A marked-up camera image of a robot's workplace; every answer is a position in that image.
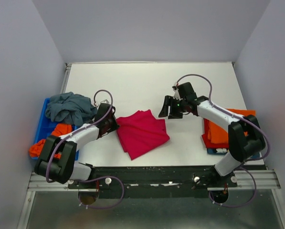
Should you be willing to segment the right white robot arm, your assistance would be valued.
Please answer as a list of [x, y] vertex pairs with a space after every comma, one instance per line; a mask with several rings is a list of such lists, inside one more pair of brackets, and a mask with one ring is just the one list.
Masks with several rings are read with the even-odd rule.
[[254, 115], [243, 116], [217, 106], [210, 97], [198, 97], [191, 83], [175, 84], [175, 94], [166, 95], [159, 117], [182, 119], [184, 113], [207, 119], [228, 134], [229, 152], [213, 166], [210, 183], [220, 187], [226, 176], [265, 148], [264, 136]]

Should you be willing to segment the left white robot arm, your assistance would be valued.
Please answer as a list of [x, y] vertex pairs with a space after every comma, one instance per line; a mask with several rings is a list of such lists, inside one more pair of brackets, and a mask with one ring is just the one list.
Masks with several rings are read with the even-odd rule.
[[76, 161], [76, 153], [88, 143], [118, 128], [115, 107], [101, 103], [94, 122], [83, 124], [66, 135], [47, 137], [34, 172], [45, 177], [48, 183], [64, 184], [69, 180], [79, 180], [84, 188], [91, 188], [95, 184], [93, 166]]

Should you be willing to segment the magenta t shirt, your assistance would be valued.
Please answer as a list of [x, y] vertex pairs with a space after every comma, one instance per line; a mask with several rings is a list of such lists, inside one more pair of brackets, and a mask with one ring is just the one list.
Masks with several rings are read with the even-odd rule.
[[170, 140], [164, 119], [156, 119], [151, 110], [136, 111], [117, 118], [117, 136], [131, 160], [134, 160]]

